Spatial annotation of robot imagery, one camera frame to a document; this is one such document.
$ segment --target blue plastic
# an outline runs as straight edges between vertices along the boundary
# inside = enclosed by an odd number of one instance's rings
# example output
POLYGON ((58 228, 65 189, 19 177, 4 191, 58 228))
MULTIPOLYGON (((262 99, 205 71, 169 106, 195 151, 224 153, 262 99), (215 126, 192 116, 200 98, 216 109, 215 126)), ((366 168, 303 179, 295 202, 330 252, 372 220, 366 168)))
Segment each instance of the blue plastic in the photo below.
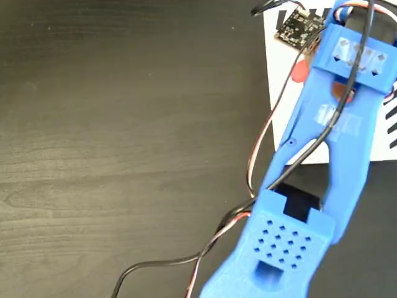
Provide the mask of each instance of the blue plastic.
POLYGON ((322 210, 311 209, 307 222, 301 222, 283 214, 285 197, 266 189, 324 130, 337 106, 332 84, 345 82, 350 75, 361 35, 330 17, 327 25, 251 218, 236 249, 206 283, 200 298, 304 298, 330 244, 337 243, 347 228, 367 179, 378 110, 397 78, 394 46, 372 38, 367 43, 354 99, 326 139, 330 181, 322 210))
POLYGON ((327 251, 334 220, 312 209, 308 223, 283 214, 287 198, 262 191, 240 241, 200 298, 304 298, 327 251))

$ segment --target table surface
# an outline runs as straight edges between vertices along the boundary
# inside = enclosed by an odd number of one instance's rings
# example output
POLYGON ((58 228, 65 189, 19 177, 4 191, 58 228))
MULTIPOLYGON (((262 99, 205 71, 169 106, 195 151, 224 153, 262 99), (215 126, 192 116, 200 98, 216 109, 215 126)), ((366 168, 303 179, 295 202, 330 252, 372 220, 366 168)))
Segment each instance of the table surface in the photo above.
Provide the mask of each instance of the table surface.
MULTIPOLYGON (((269 111, 255 3, 2 0, 1 298, 108 298, 123 268, 196 252, 247 198, 269 111)), ((273 151, 268 136, 256 186, 273 151)), ((395 168, 371 166, 310 297, 395 295, 395 168)), ((305 166, 290 182, 322 195, 327 178, 305 166)), ((196 297, 241 227, 203 262, 196 297)), ((120 298, 183 297, 191 269, 137 271, 120 298)))

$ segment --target circuit board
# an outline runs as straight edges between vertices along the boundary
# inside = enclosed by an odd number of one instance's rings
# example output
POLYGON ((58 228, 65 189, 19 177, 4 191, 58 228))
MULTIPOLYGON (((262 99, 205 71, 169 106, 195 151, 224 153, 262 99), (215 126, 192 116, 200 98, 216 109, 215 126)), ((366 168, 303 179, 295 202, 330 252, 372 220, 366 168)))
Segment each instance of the circuit board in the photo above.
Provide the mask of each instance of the circuit board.
MULTIPOLYGON (((324 27, 324 21, 322 17, 298 8, 292 12, 274 37, 297 50, 301 50, 311 34, 324 27)), ((320 39, 318 37, 314 40, 305 50, 305 53, 312 52, 320 39)))

